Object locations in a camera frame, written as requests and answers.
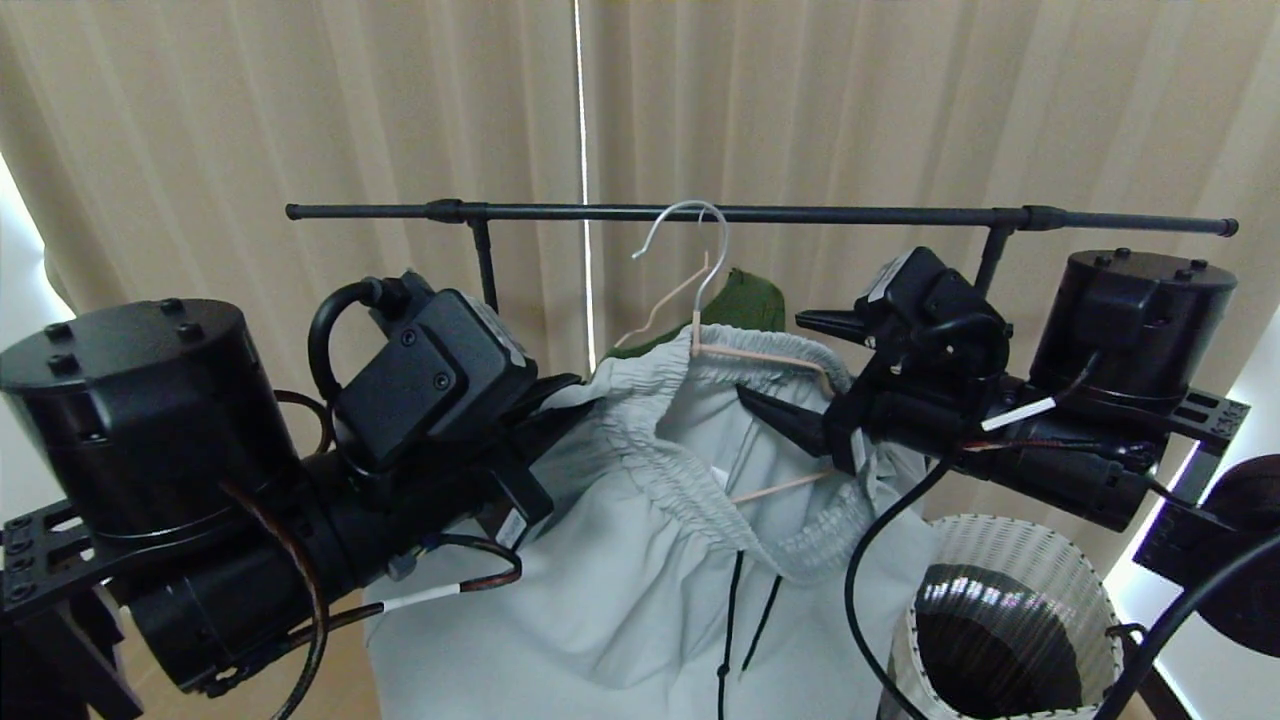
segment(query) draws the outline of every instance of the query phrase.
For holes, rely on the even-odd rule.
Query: black drawstring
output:
[[[773,601],[778,597],[778,588],[782,587],[782,575],[773,578],[773,587],[769,589],[769,600],[764,602],[764,612],[760,614],[760,624],[755,626],[755,637],[751,638],[751,647],[746,651],[746,657],[742,659],[742,671],[746,673],[746,666],[751,664],[751,657],[755,656],[755,646],[760,644],[760,635],[764,634],[764,624],[769,621],[769,612],[773,610]]]
[[[728,678],[730,653],[733,651],[733,607],[737,605],[737,580],[742,577],[742,557],[745,555],[741,550],[737,551],[737,557],[733,560],[733,579],[728,583],[728,628],[724,630],[724,661],[716,669],[716,676],[719,678],[719,700],[717,702],[719,720],[724,720],[724,684],[726,678]]]
[[[728,626],[724,629],[724,661],[721,666],[716,669],[716,676],[719,678],[719,694],[717,701],[717,717],[724,720],[724,687],[728,678],[728,661],[733,652],[733,611],[737,609],[737,582],[742,578],[742,557],[746,553],[741,550],[737,551],[737,557],[733,559],[733,579],[728,583]],[[760,643],[760,635],[764,634],[764,624],[769,621],[769,612],[773,610],[773,601],[778,597],[778,588],[782,585],[782,575],[773,578],[773,587],[769,589],[769,600],[764,602],[764,612],[760,614],[760,623],[755,626],[755,635],[751,637],[751,647],[746,651],[746,657],[742,660],[742,671],[746,671],[746,666],[751,662],[751,657],[755,656],[755,647]]]

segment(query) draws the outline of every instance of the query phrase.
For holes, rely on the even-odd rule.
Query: garment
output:
[[[704,325],[730,325],[744,331],[787,329],[787,305],[778,286],[769,281],[733,268],[721,290],[707,307],[703,307]],[[614,347],[605,357],[639,357],[664,342],[671,342],[687,322],[648,342],[632,347]]]
[[[703,338],[810,360],[836,387],[850,384],[829,348],[796,336],[710,325]],[[844,570],[873,512],[897,498],[887,482],[918,480],[923,460],[856,436],[865,459],[859,478],[836,475],[735,506],[730,497],[824,465],[748,414],[735,383],[815,410],[827,400],[809,370],[709,355],[690,361],[689,348],[686,328],[643,357],[605,360],[590,384],[547,401],[600,398],[532,468],[557,511],[521,551],[524,578],[370,623],[387,720],[716,717],[740,551],[726,716],[874,717],[881,688],[850,638]],[[856,607],[882,660],[934,550],[933,530],[909,512],[864,561]],[[404,582],[371,587],[369,600],[498,566],[436,551]],[[741,671],[778,575],[758,651]]]

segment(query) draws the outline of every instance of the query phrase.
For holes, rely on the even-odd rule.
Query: curtain fold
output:
[[[285,202],[581,197],[568,0],[6,3],[0,81],[0,150],[77,310],[232,301],[280,387],[311,388],[306,329],[340,284],[412,266],[480,295],[466,227]],[[506,322],[544,370],[585,372],[581,229],[492,234]],[[344,316],[339,377],[381,342]]]
[[[1280,20],[1274,3],[611,3],[582,0],[589,193],[600,202],[1059,205],[1235,215],[1231,240],[1015,234],[991,291],[1025,377],[1066,256],[1091,247],[1203,256],[1240,277],[1197,383],[1225,392],[1280,302]],[[714,228],[591,228],[604,347],[701,264]],[[732,228],[732,264],[788,310],[847,307],[876,270],[928,245],[973,277],[984,231]],[[662,323],[687,318],[692,293]],[[829,341],[841,345],[838,341]],[[858,368],[868,352],[838,348]],[[1178,465],[1176,448],[1162,468]],[[934,515],[1044,523],[1106,569],[1125,538],[989,483],[952,478]]]

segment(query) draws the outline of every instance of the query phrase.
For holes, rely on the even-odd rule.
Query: hanger hook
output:
[[[653,245],[654,236],[658,234],[658,227],[662,225],[662,223],[667,219],[668,215],[671,215],[676,210],[684,210],[685,208],[701,208],[704,213],[710,213],[712,217],[716,218],[716,222],[719,223],[719,231],[721,231],[719,255],[717,255],[716,258],[716,265],[713,265],[712,272],[707,273],[707,277],[703,278],[703,283],[698,286],[698,295],[694,296],[694,311],[701,313],[703,292],[707,290],[707,286],[709,286],[712,281],[716,279],[716,275],[719,273],[721,268],[724,266],[724,259],[728,258],[728,220],[724,219],[724,214],[721,213],[719,208],[712,205],[710,202],[707,202],[705,200],[682,200],[680,202],[676,202],[675,205],[663,210],[658,215],[658,218],[654,219],[653,225],[649,228],[649,234],[644,238],[644,245],[640,247],[640,250],[632,252],[631,258],[636,259],[648,252],[649,246]],[[699,215],[698,219],[699,222],[701,222],[701,215]]]

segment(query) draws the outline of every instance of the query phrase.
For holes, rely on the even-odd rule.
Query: green garment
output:
[[[639,357],[654,347],[675,340],[689,323],[634,347],[614,347],[605,357]],[[744,331],[787,329],[787,307],[782,291],[769,281],[733,268],[724,290],[703,309],[704,325],[731,325]]]

